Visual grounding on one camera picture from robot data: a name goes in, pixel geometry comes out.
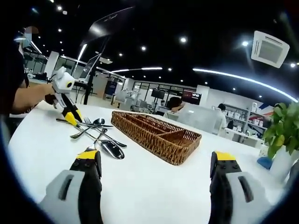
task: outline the wicker basket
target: wicker basket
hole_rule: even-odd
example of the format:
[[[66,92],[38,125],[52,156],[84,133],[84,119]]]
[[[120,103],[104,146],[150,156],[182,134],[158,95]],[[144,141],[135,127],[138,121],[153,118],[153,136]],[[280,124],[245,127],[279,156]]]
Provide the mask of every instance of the wicker basket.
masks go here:
[[[112,112],[111,123],[139,145],[172,165],[182,164],[201,135],[149,115]]]

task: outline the screen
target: screen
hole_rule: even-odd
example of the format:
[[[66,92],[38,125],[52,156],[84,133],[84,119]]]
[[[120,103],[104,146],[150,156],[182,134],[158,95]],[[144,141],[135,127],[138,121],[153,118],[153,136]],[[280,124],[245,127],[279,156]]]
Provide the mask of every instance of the screen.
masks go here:
[[[87,62],[86,66],[84,67],[84,69],[80,75],[80,78],[86,78],[89,75],[90,71],[93,69],[94,65],[99,60],[99,58],[100,58],[100,54],[89,59],[89,61]]]
[[[152,97],[159,98],[159,99],[164,99],[164,95],[165,95],[164,91],[159,91],[159,90],[154,90],[154,89],[153,89],[153,92],[151,93]]]
[[[183,91],[182,101],[190,104],[199,105],[201,94],[196,92]]]

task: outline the ceiling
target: ceiling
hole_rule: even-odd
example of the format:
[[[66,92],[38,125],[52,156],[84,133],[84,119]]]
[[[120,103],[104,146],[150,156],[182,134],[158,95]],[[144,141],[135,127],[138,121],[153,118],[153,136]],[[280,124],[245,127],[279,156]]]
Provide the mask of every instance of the ceiling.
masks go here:
[[[44,55],[49,56],[51,51],[57,51],[78,58],[80,44],[93,22],[135,5],[130,20],[110,38],[103,53],[103,57],[113,63],[101,64],[101,67],[111,71],[162,67],[162,70],[136,70],[119,74],[134,76],[135,80],[193,87],[207,85],[269,105],[290,102],[280,93],[255,83],[195,73],[192,68],[216,70],[248,77],[299,97],[299,66],[290,67],[291,63],[299,62],[299,7],[294,5],[295,1],[286,0],[272,3],[271,6],[263,6],[260,1],[256,4],[250,1],[232,5],[194,0],[185,0],[183,3],[171,1],[171,4],[161,0],[86,2],[54,0],[53,3],[39,0],[30,5],[31,10],[22,23],[24,27],[31,25],[38,28],[39,34],[33,35],[33,42]],[[61,6],[62,10],[59,11],[57,6]],[[281,20],[282,14],[287,15],[289,26]],[[250,41],[255,30],[273,35],[290,45],[280,69],[250,59]],[[182,36],[187,40],[184,44],[180,42]],[[249,45],[242,46],[243,41],[248,41]],[[81,61],[87,62],[96,55],[101,44],[102,39],[88,44]],[[145,46],[146,51],[142,51],[141,46]]]

